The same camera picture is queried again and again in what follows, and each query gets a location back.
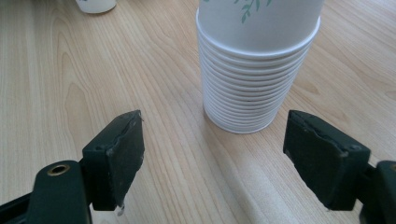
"green leaf pattern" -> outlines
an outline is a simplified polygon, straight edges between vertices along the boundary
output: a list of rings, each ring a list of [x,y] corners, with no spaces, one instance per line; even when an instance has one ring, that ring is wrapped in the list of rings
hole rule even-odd
[[[233,3],[237,4],[240,0],[235,0]],[[244,12],[244,14],[242,15],[242,23],[245,23],[246,19],[248,17],[250,17],[250,10],[253,8],[254,3],[256,3],[256,11],[259,11],[259,8],[261,6],[261,1],[265,1],[265,0],[245,0],[245,4],[242,6],[242,11]],[[268,7],[272,0],[266,0],[267,4],[265,5],[266,7]]]

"stack of paper cups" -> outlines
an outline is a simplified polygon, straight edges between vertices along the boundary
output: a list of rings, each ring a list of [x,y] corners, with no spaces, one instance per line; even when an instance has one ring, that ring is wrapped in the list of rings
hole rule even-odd
[[[201,0],[199,55],[208,117],[231,133],[268,126],[318,32],[323,0]]]

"paper cup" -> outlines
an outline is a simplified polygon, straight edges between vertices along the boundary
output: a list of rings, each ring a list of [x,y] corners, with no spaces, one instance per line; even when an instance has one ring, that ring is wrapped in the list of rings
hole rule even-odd
[[[302,64],[303,61],[296,63],[294,66],[288,68],[287,70],[281,71],[281,72],[277,72],[277,73],[265,73],[265,72],[261,72],[261,73],[257,73],[257,74],[249,74],[249,73],[235,73],[232,71],[229,71],[227,69],[224,69],[223,67],[220,67],[218,65],[214,65],[212,62],[210,62],[204,53],[202,53],[200,51],[199,53],[200,55],[200,61],[201,64],[204,65],[205,67],[208,67],[210,69],[213,69],[214,71],[222,74],[223,76],[226,77],[231,77],[231,78],[235,78],[238,80],[246,80],[246,81],[266,81],[266,80],[274,80],[274,79],[278,79],[278,78],[282,78],[282,77],[289,77],[290,73],[294,70],[296,70],[298,67],[300,67],[300,65]]]
[[[260,101],[245,101],[235,99],[230,94],[213,88],[206,81],[203,84],[205,85],[204,91],[206,91],[207,95],[210,96],[212,100],[216,101],[220,105],[227,105],[229,108],[237,108],[241,110],[265,109],[281,104],[282,102],[279,100],[282,99],[289,91],[289,87],[287,87],[285,90],[277,92],[270,98]]]
[[[234,126],[235,129],[253,129],[256,130],[257,128],[260,128],[263,124],[265,125],[268,121],[269,118],[272,117],[274,113],[268,114],[263,116],[261,119],[254,120],[251,122],[241,122],[239,119],[230,119],[228,117],[224,117],[221,114],[218,113],[217,110],[214,110],[211,112],[211,114],[217,118],[217,120],[220,120],[221,122],[228,124],[230,126]]]
[[[229,48],[227,46],[224,46],[220,44],[219,41],[214,40],[212,37],[208,36],[205,34],[205,32],[202,30],[201,25],[198,21],[196,21],[196,27],[197,27],[197,33],[198,37],[202,39],[203,43],[205,43],[208,46],[213,47],[216,49],[216,51],[220,52],[221,54],[230,56],[230,57],[235,57],[237,59],[243,59],[243,60],[251,60],[253,62],[259,60],[278,60],[283,57],[288,57],[301,49],[305,48],[307,45],[310,45],[312,41],[314,40],[318,29],[320,27],[320,17],[318,18],[317,25],[315,29],[312,31],[312,33],[302,42],[296,44],[295,46],[289,47],[287,49],[279,50],[279,51],[259,51],[259,52],[251,52],[251,51],[243,51],[243,50],[237,50],[233,48]]]
[[[260,83],[258,85],[249,85],[250,82],[241,82],[228,77],[228,80],[225,80],[226,77],[221,79],[221,77],[216,77],[213,75],[215,73],[214,71],[210,71],[208,68],[202,69],[203,72],[205,72],[205,76],[210,79],[210,82],[216,86],[219,86],[219,89],[225,90],[232,94],[248,97],[270,94],[274,91],[282,89],[285,85],[291,83],[294,80],[292,77],[282,77],[282,79],[275,80],[274,83],[262,81],[261,85]]]
[[[229,89],[231,91],[236,92],[262,92],[264,94],[269,93],[269,91],[276,90],[280,86],[284,86],[289,81],[293,81],[294,77],[298,72],[298,67],[293,71],[290,71],[290,74],[287,76],[283,76],[277,79],[269,79],[260,81],[260,85],[252,85],[249,81],[244,80],[236,80],[230,77],[223,76],[220,73],[210,69],[209,67],[202,67],[203,76],[206,76],[210,81],[219,83],[220,86],[223,86],[225,89]]]
[[[214,89],[216,92],[223,96],[227,96],[230,99],[246,102],[258,102],[276,97],[280,92],[284,91],[290,85],[292,85],[293,79],[281,83],[276,88],[268,91],[237,91],[224,87],[223,85],[221,85],[220,82],[217,82],[216,80],[211,79],[206,80],[205,82],[210,83],[208,84],[210,88]]]
[[[246,68],[246,67],[241,67],[235,64],[230,64],[230,63],[225,63],[219,60],[218,58],[213,57],[213,55],[210,55],[205,49],[200,48],[200,51],[203,53],[204,57],[207,59],[206,61],[210,64],[212,64],[213,67],[221,68],[224,70],[227,70],[231,73],[235,74],[240,74],[240,75],[256,75],[256,76],[263,76],[263,75],[269,75],[269,74],[276,74],[283,72],[285,70],[288,70],[292,68],[294,65],[299,65],[303,62],[305,55],[307,51],[300,55],[297,59],[288,62],[288,63],[283,63],[278,66],[267,66],[263,68]]]
[[[198,36],[198,38],[199,38],[200,48],[205,49],[213,57],[217,58],[218,60],[223,61],[224,63],[233,64],[233,65],[237,65],[237,66],[241,66],[241,67],[245,67],[245,68],[263,68],[263,67],[268,67],[268,66],[276,66],[276,65],[282,65],[285,63],[289,63],[289,62],[297,59],[302,54],[306,53],[310,48],[310,44],[308,44],[297,52],[294,52],[290,55],[286,55],[284,57],[280,57],[277,59],[248,60],[248,59],[238,58],[238,57],[234,57],[233,55],[228,55],[228,54],[222,53],[219,50],[210,46],[210,44],[207,44],[200,36]]]
[[[210,101],[206,102],[205,106],[211,107],[214,111],[218,113],[219,116],[221,116],[225,120],[228,120],[230,123],[240,125],[256,125],[258,123],[261,123],[265,119],[267,119],[267,117],[269,117],[275,110],[277,110],[277,107],[274,107],[264,113],[261,113],[260,115],[235,115],[228,113],[228,111],[221,110],[220,107],[217,107],[216,104],[213,104],[213,102]]]
[[[85,13],[102,13],[116,6],[116,0],[76,0],[79,9]]]
[[[263,109],[254,109],[254,110],[247,110],[247,109],[235,109],[227,106],[223,106],[219,104],[218,101],[211,98],[210,95],[204,97],[204,105],[212,104],[216,110],[221,111],[223,113],[227,113],[229,115],[241,118],[241,119],[257,119],[258,117],[262,117],[263,114],[268,113],[269,111],[276,108],[275,106],[268,106],[267,108]]]
[[[197,21],[207,36],[231,51],[278,53],[304,43],[323,2],[201,0]]]
[[[207,116],[209,117],[210,120],[212,120],[213,123],[215,123],[222,130],[225,130],[230,133],[255,133],[255,132],[258,132],[258,131],[266,128],[276,116],[276,113],[275,113],[272,115],[272,117],[268,118],[265,122],[258,123],[257,125],[254,125],[254,126],[241,127],[241,126],[235,126],[235,125],[232,125],[232,124],[222,121],[221,119],[219,119],[219,116],[216,116],[216,112],[210,111],[210,108],[204,107],[204,109],[205,109]]]
[[[219,101],[218,99],[211,98],[209,94],[204,94],[204,105],[206,104],[205,99],[210,99],[211,102],[214,102],[213,104],[216,104],[217,107],[221,107],[222,110],[230,111],[231,113],[236,113],[236,114],[244,114],[250,115],[250,116],[259,116],[263,113],[267,113],[268,111],[272,110],[274,106],[267,106],[265,108],[238,108],[235,107],[235,105],[227,105],[224,103],[224,101]]]

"black mechanical arm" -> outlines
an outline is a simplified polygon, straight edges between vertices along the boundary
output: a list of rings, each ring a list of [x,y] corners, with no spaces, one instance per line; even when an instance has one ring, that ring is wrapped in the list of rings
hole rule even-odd
[[[123,207],[143,163],[140,111],[113,119],[82,149],[77,161],[58,161],[38,172],[32,193],[0,206],[0,223],[92,223],[98,211]]]
[[[140,111],[118,116],[83,148],[83,159],[59,161],[36,176],[33,192],[0,206],[0,223],[92,223],[114,211],[143,162]],[[327,208],[363,203],[361,224],[396,223],[396,162],[368,163],[370,149],[313,115],[290,111],[283,151]]]
[[[323,205],[350,211],[363,203],[361,224],[396,224],[396,161],[368,163],[370,149],[324,120],[289,112],[283,152]]]

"wooden table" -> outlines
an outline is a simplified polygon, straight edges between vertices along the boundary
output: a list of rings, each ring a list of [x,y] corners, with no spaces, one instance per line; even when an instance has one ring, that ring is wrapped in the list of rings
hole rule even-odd
[[[283,154],[288,111],[317,115],[396,160],[396,1],[326,0],[317,38],[273,123],[227,133],[205,115],[198,1],[0,1],[0,203],[141,109],[146,154],[125,213],[95,223],[358,223],[328,211]]]

